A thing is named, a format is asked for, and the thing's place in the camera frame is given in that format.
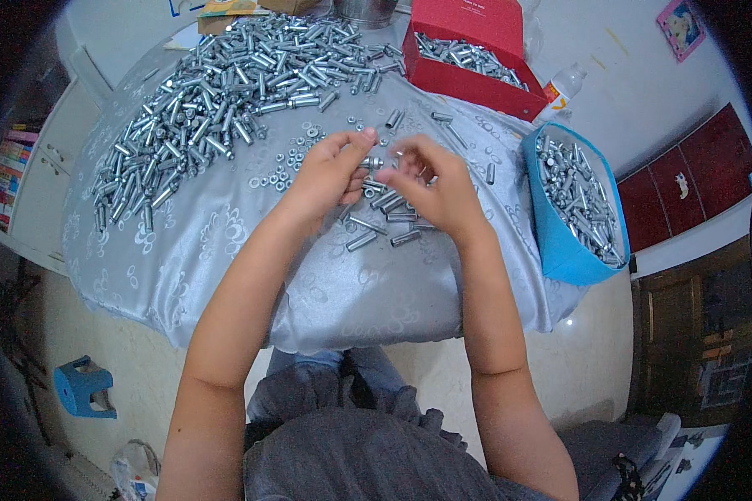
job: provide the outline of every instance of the plastic bottle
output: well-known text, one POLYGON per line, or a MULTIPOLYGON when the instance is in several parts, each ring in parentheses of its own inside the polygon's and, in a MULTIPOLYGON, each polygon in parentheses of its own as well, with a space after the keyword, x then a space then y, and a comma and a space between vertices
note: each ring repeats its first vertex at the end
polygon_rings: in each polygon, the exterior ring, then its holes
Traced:
POLYGON ((582 80, 588 76, 587 70, 579 63, 560 70, 549 83, 543 87, 543 94, 549 104, 537 115, 535 124, 553 120, 568 102, 582 89, 582 80))

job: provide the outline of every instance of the jeans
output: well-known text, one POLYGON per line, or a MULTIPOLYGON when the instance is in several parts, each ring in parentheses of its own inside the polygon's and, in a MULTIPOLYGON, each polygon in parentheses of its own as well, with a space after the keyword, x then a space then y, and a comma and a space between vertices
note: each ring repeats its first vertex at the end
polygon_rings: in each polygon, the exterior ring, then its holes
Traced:
MULTIPOLYGON (((347 350, 347 356, 371 390, 397 392, 401 387, 406 386, 401 375, 393 367, 393 363, 390 362, 381 348, 351 348, 347 350)), ((339 371, 342 358, 343 352, 332 349, 324 349, 313 355, 286 354, 278 349, 273 349, 266 377, 304 362, 329 366, 339 371)), ((251 397, 247 411, 252 422, 261 421, 261 418, 265 415, 259 402, 257 402, 257 394, 251 397)))

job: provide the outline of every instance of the dark clothing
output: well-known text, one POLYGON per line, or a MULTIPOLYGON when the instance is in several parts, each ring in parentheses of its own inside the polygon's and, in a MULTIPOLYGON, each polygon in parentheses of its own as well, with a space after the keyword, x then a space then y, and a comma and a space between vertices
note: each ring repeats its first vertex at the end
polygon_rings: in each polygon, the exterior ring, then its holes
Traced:
POLYGON ((342 372, 304 362, 259 383, 266 423, 250 427, 275 430, 245 454, 247 499, 549 499, 490 476, 414 387, 358 395, 342 372))

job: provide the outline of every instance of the blue paper container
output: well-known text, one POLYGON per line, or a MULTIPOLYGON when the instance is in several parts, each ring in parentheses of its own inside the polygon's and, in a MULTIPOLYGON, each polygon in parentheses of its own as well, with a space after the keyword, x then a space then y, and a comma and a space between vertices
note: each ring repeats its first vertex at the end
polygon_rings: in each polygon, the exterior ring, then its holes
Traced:
POLYGON ((547 134, 552 139, 567 144, 577 143, 582 147, 582 151, 586 153, 586 156, 588 156, 588 160, 593 167, 593 174, 605 187, 606 194, 616 209, 618 219, 617 241, 624 243, 623 248, 617 245, 617 251, 621 254, 623 250, 622 258, 626 266, 630 260, 630 239, 626 232, 626 223, 618 196, 615 177, 612 175, 607 160, 605 160, 605 157, 599 150, 587 139, 560 124, 547 122, 521 142, 529 172, 529 186, 531 188, 531 199, 535 212, 537 247, 541 252, 543 276, 552 280, 568 282, 575 286, 598 284, 621 271, 624 266, 621 268, 607 266, 601 259, 593 255, 592 252, 571 234, 569 227, 560 219, 560 216, 557 215, 551 206, 551 202, 549 202, 543 190, 540 168, 537 164, 537 152, 535 150, 538 136, 543 135, 545 137, 547 134), (596 164, 597 160, 602 161, 604 169, 598 167, 596 164))

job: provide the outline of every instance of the cabinet handle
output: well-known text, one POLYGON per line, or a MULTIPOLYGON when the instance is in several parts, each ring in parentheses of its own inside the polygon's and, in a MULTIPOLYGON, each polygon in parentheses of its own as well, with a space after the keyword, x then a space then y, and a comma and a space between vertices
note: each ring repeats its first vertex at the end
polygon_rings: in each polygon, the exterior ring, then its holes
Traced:
POLYGON ((57 150, 56 148, 54 148, 50 143, 47 144, 47 149, 53 150, 53 153, 55 153, 56 155, 58 155, 58 161, 59 162, 63 162, 64 161, 64 156, 61 155, 61 152, 59 150, 57 150))
MULTIPOLYGON (((41 163, 42 164, 49 164, 50 162, 48 162, 47 158, 45 158, 43 156, 43 157, 41 157, 41 163)), ((58 175, 58 169, 56 167, 53 167, 53 172, 55 172, 55 174, 58 175)))

